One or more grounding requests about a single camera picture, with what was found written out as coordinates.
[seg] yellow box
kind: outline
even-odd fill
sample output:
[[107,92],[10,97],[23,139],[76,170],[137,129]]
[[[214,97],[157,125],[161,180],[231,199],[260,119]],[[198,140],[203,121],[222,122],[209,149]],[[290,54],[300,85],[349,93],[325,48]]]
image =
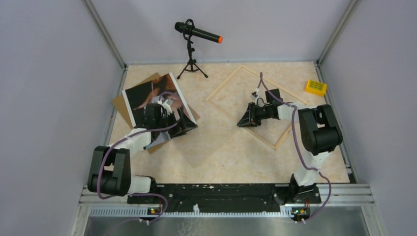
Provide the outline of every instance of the yellow box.
[[326,94],[327,85],[320,83],[314,80],[308,80],[307,85],[305,86],[304,91],[318,95],[324,96]]

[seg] tripod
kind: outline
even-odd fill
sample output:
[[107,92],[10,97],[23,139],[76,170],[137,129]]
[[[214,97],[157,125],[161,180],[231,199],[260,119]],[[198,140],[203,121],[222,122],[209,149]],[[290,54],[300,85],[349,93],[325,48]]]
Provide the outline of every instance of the tripod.
[[[187,20],[187,24],[191,22],[192,26],[194,26],[194,23],[192,22],[192,20]],[[177,79],[179,79],[181,77],[181,75],[184,73],[184,71],[188,71],[188,72],[196,72],[196,71],[201,71],[201,73],[204,75],[204,77],[208,78],[209,76],[204,73],[204,71],[202,71],[198,66],[197,66],[197,61],[195,59],[193,59],[192,57],[192,53],[195,51],[195,49],[191,46],[191,44],[193,44],[193,41],[191,41],[191,36],[192,35],[188,35],[185,36],[185,33],[183,34],[184,39],[187,40],[187,50],[188,50],[188,56],[190,57],[190,59],[187,62],[187,65],[184,67],[184,69],[182,70],[182,72],[177,76]]]

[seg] beige table surface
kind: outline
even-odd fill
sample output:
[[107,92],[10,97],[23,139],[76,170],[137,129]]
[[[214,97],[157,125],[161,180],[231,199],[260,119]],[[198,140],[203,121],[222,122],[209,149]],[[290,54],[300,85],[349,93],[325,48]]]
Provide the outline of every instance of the beige table surface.
[[[124,89],[155,72],[177,76],[184,64],[131,65]],[[306,81],[318,80],[312,62],[207,63],[200,72],[185,72],[178,80],[187,103],[200,115],[198,128],[167,142],[149,154],[131,157],[132,174],[156,178],[158,183],[286,183],[298,168],[290,122],[262,121],[256,128],[238,128],[250,93],[262,71],[269,89],[280,88],[287,102],[324,104],[323,97],[304,92]],[[265,90],[260,91],[265,97]],[[130,131],[117,113],[110,142]],[[349,182],[345,164],[337,148],[325,161],[322,173],[332,182]],[[318,177],[318,182],[325,182]]]

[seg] microphone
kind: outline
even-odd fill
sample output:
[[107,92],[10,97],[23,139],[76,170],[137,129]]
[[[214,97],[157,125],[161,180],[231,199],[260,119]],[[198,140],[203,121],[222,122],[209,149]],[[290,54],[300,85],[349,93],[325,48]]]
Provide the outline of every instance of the microphone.
[[223,37],[216,35],[214,33],[209,33],[207,31],[197,29],[194,26],[194,23],[191,21],[191,25],[183,23],[183,22],[177,22],[175,23],[175,30],[183,33],[184,35],[188,34],[190,36],[197,36],[203,39],[207,39],[216,43],[222,43]]

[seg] white wall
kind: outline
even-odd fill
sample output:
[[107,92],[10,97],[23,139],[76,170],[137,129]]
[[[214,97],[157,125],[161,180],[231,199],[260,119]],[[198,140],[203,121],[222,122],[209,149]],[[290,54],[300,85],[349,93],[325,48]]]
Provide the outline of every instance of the white wall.
[[125,63],[184,63],[175,22],[224,37],[193,37],[197,61],[316,60],[350,0],[92,0]]
[[415,235],[417,1],[367,0],[323,66],[360,182],[388,235]]
[[0,235],[68,235],[121,69],[82,1],[0,5]]

